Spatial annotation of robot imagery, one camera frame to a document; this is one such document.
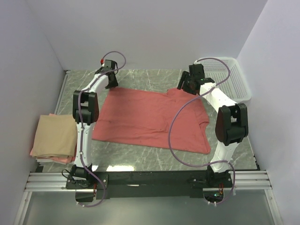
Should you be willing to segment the red t shirt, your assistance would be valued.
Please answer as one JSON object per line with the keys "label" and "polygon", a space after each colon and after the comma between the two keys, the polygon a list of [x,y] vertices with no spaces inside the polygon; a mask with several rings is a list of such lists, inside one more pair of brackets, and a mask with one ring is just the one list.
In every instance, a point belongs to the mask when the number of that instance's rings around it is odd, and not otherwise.
{"label": "red t shirt", "polygon": [[202,101],[176,88],[160,93],[118,87],[109,90],[92,138],[209,154],[209,122]]}

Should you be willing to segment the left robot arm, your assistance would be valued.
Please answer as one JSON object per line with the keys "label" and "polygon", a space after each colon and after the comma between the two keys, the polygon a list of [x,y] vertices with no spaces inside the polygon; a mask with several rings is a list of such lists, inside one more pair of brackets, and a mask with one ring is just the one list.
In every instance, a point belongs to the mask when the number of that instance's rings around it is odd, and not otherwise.
{"label": "left robot arm", "polygon": [[94,126],[99,117],[98,94],[104,89],[118,86],[116,73],[118,64],[113,60],[101,60],[101,68],[82,90],[73,93],[73,118],[77,127],[76,155],[72,173],[82,188],[94,182],[91,161],[91,141]]}

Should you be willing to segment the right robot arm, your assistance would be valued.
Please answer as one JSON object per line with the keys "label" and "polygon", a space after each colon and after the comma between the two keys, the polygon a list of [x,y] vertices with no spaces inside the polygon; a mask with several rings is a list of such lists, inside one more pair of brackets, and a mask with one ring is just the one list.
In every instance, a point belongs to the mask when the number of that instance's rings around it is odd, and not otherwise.
{"label": "right robot arm", "polygon": [[204,97],[217,112],[215,135],[218,140],[208,168],[206,183],[216,187],[222,182],[220,173],[229,169],[229,162],[238,145],[248,135],[248,110],[245,104],[236,103],[221,91],[213,79],[206,78],[202,64],[192,64],[181,75],[177,89]]}

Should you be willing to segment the white plastic basket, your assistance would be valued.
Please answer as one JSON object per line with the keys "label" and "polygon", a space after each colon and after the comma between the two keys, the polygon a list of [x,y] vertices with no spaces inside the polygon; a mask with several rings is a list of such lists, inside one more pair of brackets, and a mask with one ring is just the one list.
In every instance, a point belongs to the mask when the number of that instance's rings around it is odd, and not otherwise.
{"label": "white plastic basket", "polygon": [[227,80],[218,85],[230,99],[240,103],[251,99],[251,91],[238,61],[231,57],[217,57],[212,59],[198,59],[204,66],[205,76],[212,78],[216,83]]}

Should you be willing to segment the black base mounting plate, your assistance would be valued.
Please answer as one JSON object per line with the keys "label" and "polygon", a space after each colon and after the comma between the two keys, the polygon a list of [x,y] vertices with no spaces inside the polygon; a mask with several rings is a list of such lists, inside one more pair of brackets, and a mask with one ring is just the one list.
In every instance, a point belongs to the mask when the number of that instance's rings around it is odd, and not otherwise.
{"label": "black base mounting plate", "polygon": [[146,171],[146,172],[96,172],[100,180],[76,180],[68,177],[67,190],[74,190],[77,200],[91,200],[91,191],[96,199],[133,197],[203,198],[206,188],[222,190],[233,186],[229,171],[214,173],[210,170],[195,171]]}

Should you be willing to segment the aluminium rail frame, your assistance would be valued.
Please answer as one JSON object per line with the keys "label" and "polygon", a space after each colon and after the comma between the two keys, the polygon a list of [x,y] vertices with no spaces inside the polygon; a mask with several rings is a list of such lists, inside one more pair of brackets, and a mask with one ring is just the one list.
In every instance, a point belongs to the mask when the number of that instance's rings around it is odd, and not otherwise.
{"label": "aluminium rail frame", "polygon": [[[234,190],[264,190],[274,224],[282,225],[272,185],[266,171],[236,171]],[[66,178],[58,172],[31,172],[28,176],[15,225],[22,225],[33,192],[72,192],[66,189]]]}

